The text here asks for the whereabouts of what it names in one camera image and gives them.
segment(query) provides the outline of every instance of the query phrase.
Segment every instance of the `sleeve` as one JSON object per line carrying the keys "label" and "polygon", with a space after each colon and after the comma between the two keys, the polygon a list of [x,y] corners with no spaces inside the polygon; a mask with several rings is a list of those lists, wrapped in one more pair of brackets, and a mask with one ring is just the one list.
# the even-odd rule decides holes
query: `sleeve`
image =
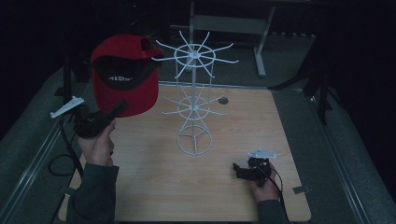
{"label": "sleeve", "polygon": [[268,200],[257,203],[259,221],[261,224],[289,224],[286,213],[278,200]]}
{"label": "sleeve", "polygon": [[118,166],[86,163],[67,205],[66,223],[114,223]]}

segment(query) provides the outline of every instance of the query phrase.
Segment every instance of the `person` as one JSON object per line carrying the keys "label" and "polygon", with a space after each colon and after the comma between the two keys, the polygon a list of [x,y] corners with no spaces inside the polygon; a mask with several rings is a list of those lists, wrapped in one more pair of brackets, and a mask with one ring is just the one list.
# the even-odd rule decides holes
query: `person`
{"label": "person", "polygon": [[[114,144],[110,133],[115,126],[113,120],[97,137],[78,139],[87,162],[81,185],[69,199],[66,223],[114,223],[119,167],[111,159]],[[272,172],[271,178],[275,177],[276,172]],[[257,202],[260,223],[289,223],[272,182],[266,181],[261,188],[254,181],[248,183]]]}

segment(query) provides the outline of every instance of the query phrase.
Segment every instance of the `person's right hand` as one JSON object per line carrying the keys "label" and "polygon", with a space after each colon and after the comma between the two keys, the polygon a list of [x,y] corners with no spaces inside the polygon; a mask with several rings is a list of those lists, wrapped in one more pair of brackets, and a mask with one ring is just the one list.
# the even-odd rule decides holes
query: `person's right hand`
{"label": "person's right hand", "polygon": [[[275,167],[271,162],[270,166],[271,169],[275,170]],[[276,172],[272,171],[270,177],[275,181]],[[248,180],[247,182],[250,185],[257,203],[267,200],[279,200],[277,189],[270,180],[267,179],[261,188],[259,188],[254,181]]]}
{"label": "person's right hand", "polygon": [[78,145],[81,147],[87,163],[101,166],[113,165],[111,152],[114,149],[114,144],[110,139],[110,133],[115,127],[116,121],[113,120],[98,136],[90,139],[81,137],[78,139]]}

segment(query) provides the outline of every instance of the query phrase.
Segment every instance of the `white wire rack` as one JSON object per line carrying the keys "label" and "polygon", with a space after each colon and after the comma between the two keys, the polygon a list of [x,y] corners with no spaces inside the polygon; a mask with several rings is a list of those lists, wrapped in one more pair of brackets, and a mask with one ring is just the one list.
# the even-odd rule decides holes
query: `white wire rack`
{"label": "white wire rack", "polygon": [[[204,118],[209,114],[225,115],[212,111],[210,109],[210,103],[217,101],[219,98],[211,99],[210,92],[212,86],[213,67],[215,62],[222,63],[238,63],[238,61],[227,61],[218,59],[216,57],[216,51],[228,49],[233,44],[220,48],[211,49],[205,45],[206,40],[209,38],[207,33],[202,44],[188,43],[181,32],[180,36],[183,39],[185,45],[178,48],[174,48],[165,44],[157,43],[160,46],[173,49],[174,55],[169,58],[155,59],[154,61],[169,61],[175,60],[176,62],[176,76],[177,81],[177,99],[173,100],[168,97],[164,97],[166,100],[177,104],[177,109],[172,112],[163,112],[164,114],[179,114],[185,122],[180,128],[177,135],[177,145],[185,153],[189,155],[201,155],[207,152],[212,146],[212,135],[204,123]],[[197,85],[197,68],[203,68],[209,75],[209,83],[203,85]],[[179,77],[182,76],[185,71],[191,71],[191,85],[182,85],[179,82]]]}

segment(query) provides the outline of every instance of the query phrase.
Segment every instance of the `red cap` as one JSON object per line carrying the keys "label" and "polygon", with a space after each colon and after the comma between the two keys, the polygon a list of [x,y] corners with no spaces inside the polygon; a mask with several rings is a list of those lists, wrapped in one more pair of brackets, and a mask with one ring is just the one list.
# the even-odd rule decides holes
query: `red cap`
{"label": "red cap", "polygon": [[91,56],[92,84],[100,110],[109,111],[124,100],[128,107],[118,118],[143,113],[158,97],[157,68],[163,51],[137,35],[113,35],[97,46]]}

